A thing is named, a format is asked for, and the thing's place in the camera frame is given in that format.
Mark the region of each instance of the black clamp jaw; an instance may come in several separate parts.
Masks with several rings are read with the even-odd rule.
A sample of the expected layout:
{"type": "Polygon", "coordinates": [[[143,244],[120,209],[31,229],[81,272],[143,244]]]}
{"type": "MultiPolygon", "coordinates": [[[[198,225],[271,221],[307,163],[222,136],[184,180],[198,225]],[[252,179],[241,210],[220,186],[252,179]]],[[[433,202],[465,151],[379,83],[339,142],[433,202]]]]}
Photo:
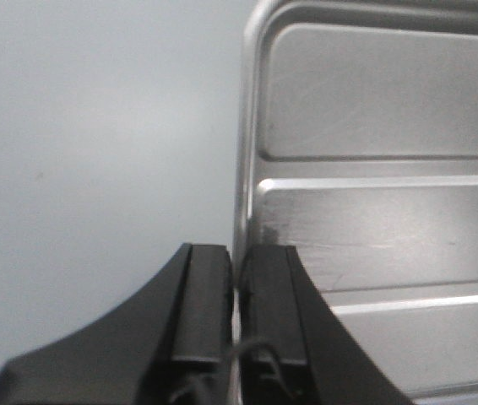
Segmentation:
{"type": "Polygon", "coordinates": [[[231,344],[231,305],[225,247],[185,244],[100,320],[7,362],[0,405],[193,403],[231,344]]]}
{"type": "Polygon", "coordinates": [[[86,328],[12,359],[0,405],[410,405],[325,304],[291,246],[255,246],[239,285],[223,246],[183,245],[86,328]]]}
{"type": "Polygon", "coordinates": [[[263,336],[280,354],[242,362],[247,404],[411,405],[331,312],[293,246],[255,246],[242,275],[243,338],[263,336]]]}

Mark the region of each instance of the metal edge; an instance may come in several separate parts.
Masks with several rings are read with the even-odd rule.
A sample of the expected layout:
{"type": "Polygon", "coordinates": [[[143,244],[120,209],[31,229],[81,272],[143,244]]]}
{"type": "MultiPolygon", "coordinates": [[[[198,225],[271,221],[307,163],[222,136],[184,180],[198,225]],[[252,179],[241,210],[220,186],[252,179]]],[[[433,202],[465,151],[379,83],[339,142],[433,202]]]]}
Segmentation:
{"type": "Polygon", "coordinates": [[[232,262],[234,279],[242,266],[247,246],[247,225],[252,216],[252,177],[254,158],[254,123],[258,108],[259,53],[263,32],[275,12],[293,0],[259,0],[243,33],[241,107],[237,140],[236,206],[232,262]]]}

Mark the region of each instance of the scratched metal surface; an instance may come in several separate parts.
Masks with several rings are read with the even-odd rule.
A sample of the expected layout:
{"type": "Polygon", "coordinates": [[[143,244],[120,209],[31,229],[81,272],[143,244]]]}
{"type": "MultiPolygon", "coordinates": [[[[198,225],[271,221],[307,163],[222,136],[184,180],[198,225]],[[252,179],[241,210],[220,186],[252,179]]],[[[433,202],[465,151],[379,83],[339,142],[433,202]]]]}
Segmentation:
{"type": "Polygon", "coordinates": [[[440,4],[260,3],[235,261],[297,246],[397,386],[478,404],[478,14],[440,4]]]}

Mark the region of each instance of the gray background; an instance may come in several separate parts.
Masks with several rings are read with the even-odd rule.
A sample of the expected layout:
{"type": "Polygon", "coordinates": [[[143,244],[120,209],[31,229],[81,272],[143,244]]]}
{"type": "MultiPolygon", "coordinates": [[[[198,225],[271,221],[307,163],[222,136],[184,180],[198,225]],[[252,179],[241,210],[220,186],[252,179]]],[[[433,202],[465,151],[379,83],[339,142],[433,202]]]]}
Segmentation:
{"type": "Polygon", "coordinates": [[[231,245],[253,4],[0,3],[0,366],[231,245]]]}

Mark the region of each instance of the aluminum tray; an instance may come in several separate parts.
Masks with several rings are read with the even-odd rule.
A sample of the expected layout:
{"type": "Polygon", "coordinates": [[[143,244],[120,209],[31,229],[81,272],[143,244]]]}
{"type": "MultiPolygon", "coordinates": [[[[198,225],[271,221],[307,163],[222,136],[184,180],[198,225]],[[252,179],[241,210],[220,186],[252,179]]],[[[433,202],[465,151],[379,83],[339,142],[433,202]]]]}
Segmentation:
{"type": "Polygon", "coordinates": [[[399,388],[478,404],[478,3],[261,2],[243,59],[236,265],[298,246],[399,388]]]}

